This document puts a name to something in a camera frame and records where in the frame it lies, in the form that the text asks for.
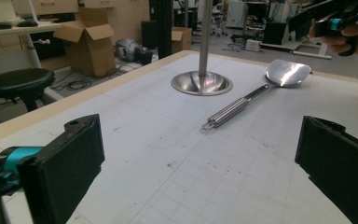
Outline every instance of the gray floor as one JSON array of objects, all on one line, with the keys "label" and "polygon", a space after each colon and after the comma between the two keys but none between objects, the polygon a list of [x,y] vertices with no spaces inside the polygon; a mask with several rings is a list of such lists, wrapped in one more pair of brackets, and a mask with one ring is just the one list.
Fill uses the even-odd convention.
[{"label": "gray floor", "polygon": [[[228,30],[228,36],[211,36],[209,53],[225,55],[234,58],[243,58],[247,60],[253,60],[258,62],[270,63],[275,59],[282,59],[286,61],[291,61],[295,63],[304,63],[309,65],[312,70],[325,72],[335,75],[341,75],[345,77],[355,77],[358,78],[358,56],[351,57],[339,57],[334,53],[327,52],[327,55],[331,55],[331,60],[319,59],[308,56],[295,55],[288,50],[279,50],[279,49],[261,49],[258,52],[248,51],[241,47],[241,41],[236,41],[236,45],[233,45],[230,36],[238,31]],[[193,37],[193,50],[200,50],[200,38]],[[301,47],[300,51],[317,53],[318,49]],[[67,67],[56,71],[56,82],[52,85],[52,88],[61,96],[66,97],[72,94],[75,94],[79,91],[83,91],[90,86],[98,85],[101,82],[109,80],[117,76],[125,76],[125,72],[136,69],[140,64],[120,64],[121,65],[119,72],[112,74],[111,76],[104,78],[96,77],[86,77]],[[74,83],[71,88],[68,88],[64,84],[67,84],[71,81],[77,81]],[[6,101],[0,99],[0,104],[5,103]],[[24,113],[26,113],[24,104],[21,101],[18,101],[16,105],[8,102],[7,104],[0,105],[0,123],[5,122],[6,120],[16,118]]]}]

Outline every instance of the black stool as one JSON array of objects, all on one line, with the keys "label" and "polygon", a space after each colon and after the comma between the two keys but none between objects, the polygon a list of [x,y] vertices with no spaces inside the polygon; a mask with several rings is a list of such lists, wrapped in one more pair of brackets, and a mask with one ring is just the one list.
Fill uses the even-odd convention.
[{"label": "black stool", "polygon": [[0,74],[0,98],[20,97],[28,111],[37,109],[35,100],[42,100],[43,89],[54,81],[54,72],[44,68],[29,68]]}]

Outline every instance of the box flap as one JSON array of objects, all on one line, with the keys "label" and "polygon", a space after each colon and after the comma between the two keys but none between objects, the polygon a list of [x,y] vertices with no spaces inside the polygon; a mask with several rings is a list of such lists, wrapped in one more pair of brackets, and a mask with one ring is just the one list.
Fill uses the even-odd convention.
[{"label": "box flap", "polygon": [[81,21],[68,21],[61,23],[61,27],[54,31],[54,37],[78,42],[85,26]]},{"label": "box flap", "polygon": [[110,27],[110,25],[108,25],[108,24],[89,27],[89,28],[86,28],[86,31],[87,31],[87,33],[89,33],[89,36],[91,36],[91,38],[93,40],[107,38],[107,37],[115,34],[113,32],[112,27]]},{"label": "box flap", "polygon": [[80,7],[79,12],[82,21],[95,21],[100,24],[109,23],[107,13],[104,8]]},{"label": "box flap", "polygon": [[183,36],[183,32],[180,31],[172,31],[172,40],[181,41]]}]

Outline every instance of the cabinet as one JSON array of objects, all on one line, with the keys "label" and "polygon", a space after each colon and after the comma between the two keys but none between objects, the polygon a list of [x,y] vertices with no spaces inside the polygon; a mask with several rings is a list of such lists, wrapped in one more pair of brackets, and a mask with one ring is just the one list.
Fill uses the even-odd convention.
[{"label": "cabinet", "polygon": [[80,5],[84,7],[118,7],[120,0],[82,0]]},{"label": "cabinet", "polygon": [[[28,1],[12,0],[14,10],[19,14],[31,14]],[[32,0],[36,15],[78,12],[77,0]]]}]

